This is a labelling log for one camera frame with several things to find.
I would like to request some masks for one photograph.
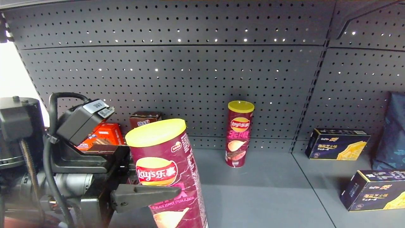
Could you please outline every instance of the yellow plastic cap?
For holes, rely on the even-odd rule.
[[[228,108],[237,113],[253,112],[254,105],[247,101],[231,101],[228,103]]]
[[[125,140],[132,147],[155,146],[179,136],[185,129],[182,119],[161,120],[132,129]]]

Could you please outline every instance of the blue bag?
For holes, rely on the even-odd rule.
[[[405,95],[391,93],[384,133],[373,159],[373,169],[405,169]]]

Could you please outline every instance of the gray shelf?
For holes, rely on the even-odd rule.
[[[357,161],[309,160],[302,151],[293,154],[336,228],[400,228],[404,210],[348,212],[339,196],[357,170],[371,169],[368,156]]]
[[[245,166],[228,167],[221,150],[194,150],[209,226],[213,228],[333,228],[289,153],[251,152]],[[116,214],[110,227],[154,228],[148,208]]]

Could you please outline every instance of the gray pegboard wall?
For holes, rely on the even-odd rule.
[[[381,132],[389,91],[404,91],[404,52],[330,48],[326,53],[298,140],[315,127]]]
[[[320,46],[113,46],[20,51],[41,98],[81,92],[116,107],[130,130],[135,110],[187,120],[190,136],[224,137],[227,104],[255,104],[254,138],[292,139]],[[62,101],[60,112],[75,104]]]
[[[364,2],[338,2],[334,20],[338,21],[353,4]],[[404,31],[405,4],[388,5],[351,20],[341,37],[330,41],[330,46],[405,51]]]
[[[134,111],[159,110],[186,119],[197,148],[220,148],[226,104],[245,99],[256,105],[250,147],[290,151],[314,127],[381,131],[387,91],[403,90],[404,6],[351,20],[320,60],[332,16],[333,34],[383,5],[94,0],[4,15],[45,104],[56,91],[105,99],[124,133]],[[60,112],[74,104],[61,100]]]
[[[22,49],[99,45],[322,45],[333,1],[81,1],[6,11]]]

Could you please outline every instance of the lay's chip can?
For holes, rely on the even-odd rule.
[[[126,134],[142,185],[181,188],[174,199],[150,205],[157,228],[208,228],[200,176],[182,119],[139,126]]]
[[[254,105],[247,101],[231,101],[228,109],[225,161],[228,166],[239,168],[245,164]]]

